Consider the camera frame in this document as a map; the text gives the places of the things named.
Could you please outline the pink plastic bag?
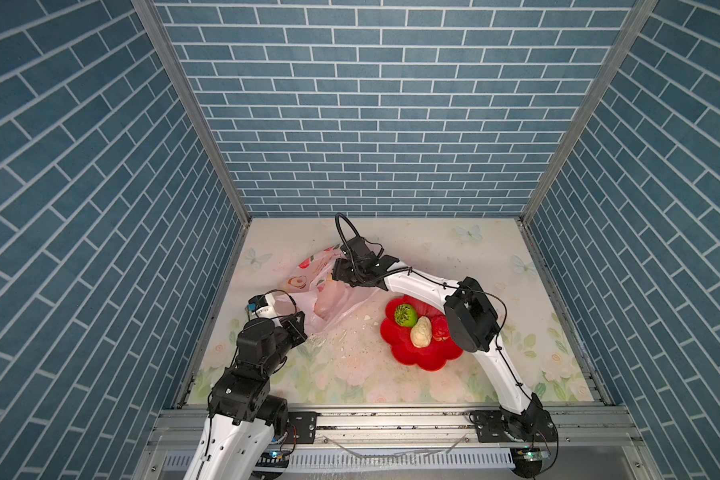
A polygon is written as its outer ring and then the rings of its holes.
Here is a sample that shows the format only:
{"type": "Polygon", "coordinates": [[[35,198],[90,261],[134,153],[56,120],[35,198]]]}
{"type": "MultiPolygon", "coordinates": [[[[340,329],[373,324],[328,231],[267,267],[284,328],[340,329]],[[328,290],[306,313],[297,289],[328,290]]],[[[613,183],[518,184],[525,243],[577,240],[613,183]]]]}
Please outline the pink plastic bag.
{"type": "Polygon", "coordinates": [[[334,265],[345,258],[338,245],[321,250],[300,263],[278,286],[305,314],[308,336],[337,326],[377,293],[378,289],[351,287],[335,280],[334,265]]]}

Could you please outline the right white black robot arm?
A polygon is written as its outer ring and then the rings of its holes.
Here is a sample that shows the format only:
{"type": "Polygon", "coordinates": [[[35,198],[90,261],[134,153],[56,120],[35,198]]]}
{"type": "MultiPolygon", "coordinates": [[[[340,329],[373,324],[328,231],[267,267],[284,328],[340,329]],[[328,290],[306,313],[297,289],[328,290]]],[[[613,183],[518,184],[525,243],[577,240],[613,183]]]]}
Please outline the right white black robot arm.
{"type": "Polygon", "coordinates": [[[375,287],[408,295],[445,314],[451,339],[474,356],[494,387],[506,434],[518,441],[559,439],[550,413],[505,354],[500,317],[477,280],[451,281],[421,273],[388,255],[363,265],[335,262],[332,276],[352,287],[375,287]]]}

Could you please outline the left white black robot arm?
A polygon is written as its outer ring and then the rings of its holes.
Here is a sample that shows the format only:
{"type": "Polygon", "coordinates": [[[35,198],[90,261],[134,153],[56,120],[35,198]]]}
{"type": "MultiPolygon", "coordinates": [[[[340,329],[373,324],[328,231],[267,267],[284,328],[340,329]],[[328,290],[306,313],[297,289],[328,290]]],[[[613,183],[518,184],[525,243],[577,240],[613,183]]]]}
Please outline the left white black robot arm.
{"type": "Polygon", "coordinates": [[[187,479],[248,479],[271,442],[285,434],[288,402],[270,394],[270,377],[307,340],[304,320],[296,311],[242,327],[233,361],[208,396],[187,479]]]}

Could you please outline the red fake apple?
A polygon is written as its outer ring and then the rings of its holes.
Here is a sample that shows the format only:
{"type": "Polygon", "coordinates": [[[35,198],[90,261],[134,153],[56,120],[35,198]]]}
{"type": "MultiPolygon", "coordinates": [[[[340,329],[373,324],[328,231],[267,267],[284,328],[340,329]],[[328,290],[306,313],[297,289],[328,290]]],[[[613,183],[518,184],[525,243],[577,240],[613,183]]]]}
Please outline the red fake apple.
{"type": "Polygon", "coordinates": [[[450,338],[448,321],[445,316],[434,316],[430,320],[432,339],[438,342],[444,342],[450,338]]]}

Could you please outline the green fake fruit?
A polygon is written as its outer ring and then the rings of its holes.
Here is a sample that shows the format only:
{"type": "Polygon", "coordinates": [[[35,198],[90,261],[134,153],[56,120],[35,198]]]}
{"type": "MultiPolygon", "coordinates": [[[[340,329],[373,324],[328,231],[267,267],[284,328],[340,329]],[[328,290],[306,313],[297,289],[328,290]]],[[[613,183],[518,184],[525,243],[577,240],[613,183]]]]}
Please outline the green fake fruit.
{"type": "Polygon", "coordinates": [[[400,304],[394,310],[394,321],[405,328],[413,328],[418,323],[419,315],[410,304],[400,304]]]}

